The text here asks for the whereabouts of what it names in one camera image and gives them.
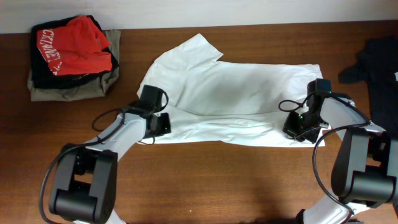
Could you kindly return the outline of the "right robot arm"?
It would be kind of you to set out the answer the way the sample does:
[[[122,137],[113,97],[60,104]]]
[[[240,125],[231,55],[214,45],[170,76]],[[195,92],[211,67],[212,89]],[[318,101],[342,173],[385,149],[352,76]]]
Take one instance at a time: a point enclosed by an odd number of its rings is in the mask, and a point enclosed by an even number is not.
[[[314,206],[303,209],[295,223],[351,223],[360,212],[391,204],[397,208],[397,139],[388,135],[355,107],[346,94],[313,91],[297,108],[308,107],[304,114],[288,110],[284,129],[294,140],[302,140],[323,124],[331,130],[314,140],[312,167],[324,192]],[[342,140],[331,172],[331,189],[322,183],[317,169],[320,143],[336,133]]]

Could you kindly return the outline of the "white t-shirt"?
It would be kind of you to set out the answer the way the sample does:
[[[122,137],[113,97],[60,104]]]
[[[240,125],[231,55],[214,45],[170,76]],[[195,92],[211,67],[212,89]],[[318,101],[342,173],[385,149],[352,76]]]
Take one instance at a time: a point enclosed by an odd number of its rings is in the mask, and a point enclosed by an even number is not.
[[[317,64],[231,63],[201,34],[164,52],[142,84],[166,92],[171,132],[158,144],[223,141],[243,146],[309,147],[282,128],[283,100],[302,101],[309,82],[322,77]]]

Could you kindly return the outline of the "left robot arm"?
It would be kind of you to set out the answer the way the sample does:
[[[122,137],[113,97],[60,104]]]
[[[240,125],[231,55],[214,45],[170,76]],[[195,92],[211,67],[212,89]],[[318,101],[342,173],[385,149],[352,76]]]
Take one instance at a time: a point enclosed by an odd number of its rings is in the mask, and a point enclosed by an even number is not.
[[[114,209],[120,158],[142,139],[170,132],[167,113],[121,112],[94,139],[65,145],[50,165],[56,173],[49,212],[73,223],[122,223]]]

